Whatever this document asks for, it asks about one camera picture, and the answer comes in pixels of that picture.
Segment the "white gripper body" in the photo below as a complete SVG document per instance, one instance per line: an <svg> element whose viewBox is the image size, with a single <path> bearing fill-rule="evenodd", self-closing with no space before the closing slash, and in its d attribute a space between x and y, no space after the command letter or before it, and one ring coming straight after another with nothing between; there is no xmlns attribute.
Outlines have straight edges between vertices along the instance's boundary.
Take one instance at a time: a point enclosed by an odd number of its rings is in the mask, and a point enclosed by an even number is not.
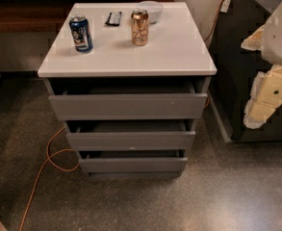
<svg viewBox="0 0 282 231"><path fill-rule="evenodd" d="M282 2L264 25L261 52L267 62L282 65Z"/></svg>

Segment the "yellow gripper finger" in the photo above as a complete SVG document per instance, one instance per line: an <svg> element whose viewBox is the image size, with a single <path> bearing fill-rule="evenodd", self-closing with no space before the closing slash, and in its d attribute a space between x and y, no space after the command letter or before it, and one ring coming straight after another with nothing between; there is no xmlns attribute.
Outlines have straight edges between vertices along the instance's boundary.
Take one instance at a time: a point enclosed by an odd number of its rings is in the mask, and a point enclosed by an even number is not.
<svg viewBox="0 0 282 231"><path fill-rule="evenodd" d="M241 48L249 51L261 51L263 33L264 26L261 26L242 42Z"/></svg>
<svg viewBox="0 0 282 231"><path fill-rule="evenodd" d="M270 71L258 72L244 108L244 125L258 129L282 105L282 65L274 64Z"/></svg>

